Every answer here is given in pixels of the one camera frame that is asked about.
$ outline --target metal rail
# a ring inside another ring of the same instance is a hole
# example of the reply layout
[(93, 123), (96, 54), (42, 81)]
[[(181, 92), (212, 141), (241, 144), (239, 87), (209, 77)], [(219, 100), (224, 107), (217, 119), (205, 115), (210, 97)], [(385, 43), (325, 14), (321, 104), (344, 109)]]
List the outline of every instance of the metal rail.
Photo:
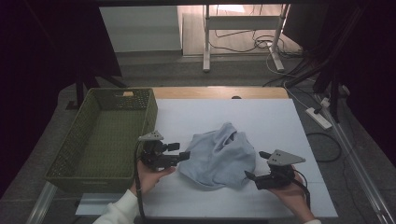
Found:
[(53, 196), (55, 195), (56, 189), (57, 188), (50, 182), (46, 182), (46, 185), (43, 190), (41, 190), (40, 196), (38, 196), (35, 207), (27, 219), (26, 224), (40, 224), (43, 222), (44, 217), (49, 210)]
[(350, 166), (358, 181), (361, 183), (361, 187), (364, 190), (367, 199), (369, 200), (370, 204), (372, 205), (378, 219), (383, 224), (395, 223), (395, 219), (393, 218), (392, 214), (388, 210), (388, 206), (384, 201), (384, 198), (381, 195), (381, 192), (376, 187), (375, 183), (373, 182), (372, 178), (366, 172), (366, 169), (361, 164), (361, 159), (359, 158), (358, 154), (355, 152), (353, 145), (350, 143), (347, 135), (345, 134), (343, 128), (339, 123), (336, 123), (332, 118), (328, 109), (322, 110), (326, 119), (330, 121), (333, 126), (335, 135), (340, 142), (342, 149), (344, 152), (348, 153), (347, 159), (349, 161)]

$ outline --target towel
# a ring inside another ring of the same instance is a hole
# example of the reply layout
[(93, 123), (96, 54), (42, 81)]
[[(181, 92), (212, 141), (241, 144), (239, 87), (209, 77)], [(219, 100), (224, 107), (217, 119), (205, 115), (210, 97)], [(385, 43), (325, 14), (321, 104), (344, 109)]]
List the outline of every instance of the towel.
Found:
[(195, 134), (186, 151), (190, 159), (180, 163), (179, 171), (211, 189), (242, 188), (248, 182), (245, 171), (256, 167), (254, 147), (230, 122), (217, 131)]

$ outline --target wall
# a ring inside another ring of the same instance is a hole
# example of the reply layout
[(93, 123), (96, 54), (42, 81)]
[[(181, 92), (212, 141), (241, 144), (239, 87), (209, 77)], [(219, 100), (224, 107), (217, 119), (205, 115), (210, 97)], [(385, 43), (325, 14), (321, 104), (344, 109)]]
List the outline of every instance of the wall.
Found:
[(101, 7), (115, 52), (181, 49), (177, 7)]

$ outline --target white table surface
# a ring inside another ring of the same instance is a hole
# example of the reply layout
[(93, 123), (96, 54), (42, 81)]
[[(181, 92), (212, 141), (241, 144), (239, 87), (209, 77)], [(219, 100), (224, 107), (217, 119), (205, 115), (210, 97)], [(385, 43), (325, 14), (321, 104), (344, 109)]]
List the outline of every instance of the white table surface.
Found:
[[(303, 126), (291, 99), (157, 99), (156, 130), (163, 142), (180, 143), (186, 150), (195, 133), (218, 130), (231, 122), (238, 132), (245, 132), (247, 140), (257, 152), (272, 153), (281, 149), (306, 158), (296, 164), (308, 181), (312, 212), (316, 217), (337, 217), (329, 192), (321, 176)], [(269, 172), (265, 159), (257, 153), (256, 175)], [(120, 194), (84, 194), (76, 215), (100, 215), (108, 203)], [(162, 178), (144, 196), (148, 217), (193, 218), (274, 218), (289, 217), (292, 213), (267, 190), (257, 190), (249, 181), (241, 189), (207, 190), (178, 171)]]

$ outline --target power strip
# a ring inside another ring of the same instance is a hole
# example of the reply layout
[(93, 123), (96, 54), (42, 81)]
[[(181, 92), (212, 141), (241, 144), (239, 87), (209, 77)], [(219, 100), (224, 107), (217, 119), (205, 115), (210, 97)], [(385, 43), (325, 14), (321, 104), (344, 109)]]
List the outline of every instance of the power strip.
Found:
[(329, 121), (327, 121), (323, 116), (321, 116), (319, 113), (315, 114), (314, 113), (315, 109), (313, 107), (305, 110), (305, 112), (314, 120), (317, 122), (320, 127), (322, 127), (324, 130), (328, 130), (332, 127)]

